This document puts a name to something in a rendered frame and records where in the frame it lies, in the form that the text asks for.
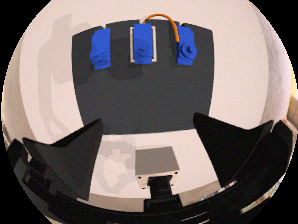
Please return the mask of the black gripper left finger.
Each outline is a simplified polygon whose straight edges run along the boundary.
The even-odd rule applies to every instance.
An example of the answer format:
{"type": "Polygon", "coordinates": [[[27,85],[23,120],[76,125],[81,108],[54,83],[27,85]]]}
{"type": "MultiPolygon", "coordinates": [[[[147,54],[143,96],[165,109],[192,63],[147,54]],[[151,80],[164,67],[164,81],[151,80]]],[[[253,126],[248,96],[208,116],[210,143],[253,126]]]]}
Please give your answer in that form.
{"type": "Polygon", "coordinates": [[[78,198],[88,201],[102,133],[104,125],[97,119],[53,144],[39,143],[27,137],[23,137],[23,144],[29,156],[47,165],[78,198]]]}

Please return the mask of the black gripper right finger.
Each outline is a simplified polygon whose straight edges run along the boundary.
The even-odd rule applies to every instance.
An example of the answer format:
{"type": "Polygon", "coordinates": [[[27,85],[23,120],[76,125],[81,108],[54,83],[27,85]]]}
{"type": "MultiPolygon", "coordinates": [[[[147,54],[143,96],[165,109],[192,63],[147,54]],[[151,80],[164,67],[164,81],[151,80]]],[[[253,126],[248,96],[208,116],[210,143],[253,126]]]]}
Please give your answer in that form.
{"type": "Polygon", "coordinates": [[[271,132],[274,120],[266,121],[253,129],[245,129],[226,121],[223,123],[204,113],[194,112],[193,125],[223,188],[233,183],[235,175],[249,160],[259,140],[271,132]]]}

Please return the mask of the blue micro servo with orange cable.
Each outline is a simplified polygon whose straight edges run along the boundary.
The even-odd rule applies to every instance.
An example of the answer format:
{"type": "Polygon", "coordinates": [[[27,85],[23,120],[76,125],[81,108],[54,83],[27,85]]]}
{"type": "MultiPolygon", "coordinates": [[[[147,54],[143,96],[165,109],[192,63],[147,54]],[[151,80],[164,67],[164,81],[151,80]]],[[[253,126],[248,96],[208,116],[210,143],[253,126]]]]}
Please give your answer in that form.
{"type": "MultiPolygon", "coordinates": [[[[170,20],[174,30],[174,36],[176,36],[176,41],[180,40],[178,37],[178,31],[176,24],[174,24],[173,19],[170,19],[168,15],[154,14],[148,16],[146,19],[153,18],[153,16],[164,16],[164,18],[170,20]]],[[[134,64],[152,64],[153,63],[153,37],[152,37],[152,24],[134,24],[134,64]]]]}

